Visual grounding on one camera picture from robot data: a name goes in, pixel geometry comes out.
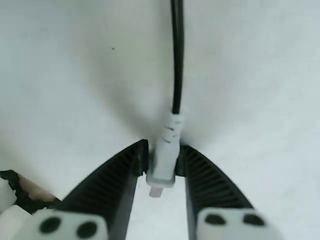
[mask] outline dark spot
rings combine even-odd
[[[165,129],[169,129],[171,131],[174,131],[174,129],[172,127],[169,127],[169,126],[164,126]]]
[[[250,225],[254,225],[254,226],[264,226],[265,225],[265,222],[262,220],[262,218],[255,215],[255,214],[244,215],[243,222],[245,224],[250,224]]]
[[[98,227],[95,222],[87,221],[78,227],[76,234],[81,239],[88,239],[96,234],[97,228]]]
[[[205,222],[212,225],[226,224],[226,221],[223,219],[223,217],[217,214],[209,214],[208,216],[206,216]]]
[[[59,228],[60,223],[60,218],[55,216],[49,217],[41,223],[40,232],[43,234],[51,234]]]

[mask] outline white plastic part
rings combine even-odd
[[[10,208],[17,200],[9,182],[0,177],[0,214]]]
[[[164,123],[146,175],[146,182],[153,188],[172,188],[175,184],[174,171],[180,153],[183,121],[182,115],[170,113]]]
[[[283,240],[254,209],[206,208],[198,214],[197,240]]]
[[[108,240],[105,220],[98,215],[44,209],[37,211],[14,237],[14,240],[81,239]]]
[[[16,233],[26,223],[31,214],[17,205],[13,205],[0,215],[1,240],[13,240]]]

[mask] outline white cable connector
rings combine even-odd
[[[151,197],[159,197],[163,188],[172,188],[175,184],[175,167],[180,153],[180,136],[184,118],[181,114],[170,113],[158,137],[150,160],[146,182],[153,188]]]

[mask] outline ribbed surface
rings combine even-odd
[[[183,146],[184,174],[195,215],[204,208],[252,208],[232,181],[210,160]]]
[[[124,192],[132,185],[129,181],[137,181],[138,175],[133,177],[134,169],[137,169],[138,155],[145,150],[142,149],[145,144],[148,151],[148,142],[141,140],[109,159],[80,183],[57,209],[100,215],[111,228]]]

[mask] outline black cable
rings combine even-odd
[[[184,71],[184,3],[183,0],[171,0],[171,18],[174,59],[174,91],[172,113],[179,114]]]

